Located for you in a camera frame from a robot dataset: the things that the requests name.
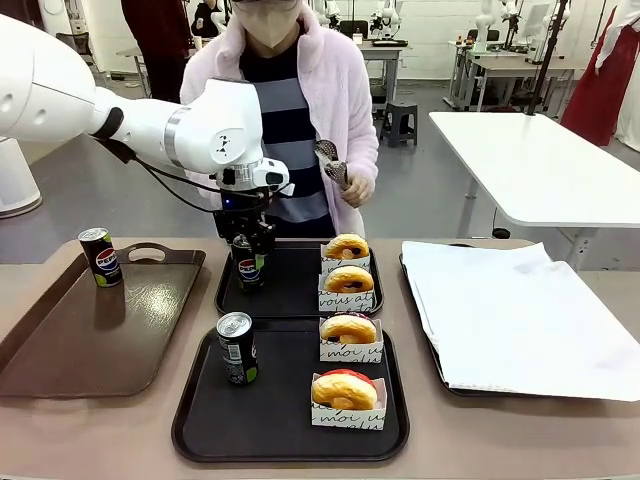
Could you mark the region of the person's left hand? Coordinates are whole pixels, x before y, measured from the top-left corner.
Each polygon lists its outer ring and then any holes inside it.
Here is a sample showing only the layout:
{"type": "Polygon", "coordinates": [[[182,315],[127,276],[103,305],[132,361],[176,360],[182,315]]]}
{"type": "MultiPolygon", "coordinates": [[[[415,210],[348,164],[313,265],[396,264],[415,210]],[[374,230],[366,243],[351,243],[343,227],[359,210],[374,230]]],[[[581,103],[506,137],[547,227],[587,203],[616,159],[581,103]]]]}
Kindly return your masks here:
{"type": "Polygon", "coordinates": [[[357,209],[370,200],[375,190],[375,179],[357,171],[349,171],[347,179],[349,186],[342,192],[342,199],[357,209]]]}

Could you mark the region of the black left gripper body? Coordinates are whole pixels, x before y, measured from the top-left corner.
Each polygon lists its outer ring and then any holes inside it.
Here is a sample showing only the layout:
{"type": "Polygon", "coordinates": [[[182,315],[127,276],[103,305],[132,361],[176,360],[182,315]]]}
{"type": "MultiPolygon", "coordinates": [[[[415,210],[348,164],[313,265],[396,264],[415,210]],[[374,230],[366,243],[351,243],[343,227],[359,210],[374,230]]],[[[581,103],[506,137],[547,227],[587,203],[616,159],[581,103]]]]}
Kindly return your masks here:
{"type": "Polygon", "coordinates": [[[264,212],[269,205],[267,191],[220,193],[221,206],[213,212],[218,230],[247,230],[264,220],[264,212]]]}

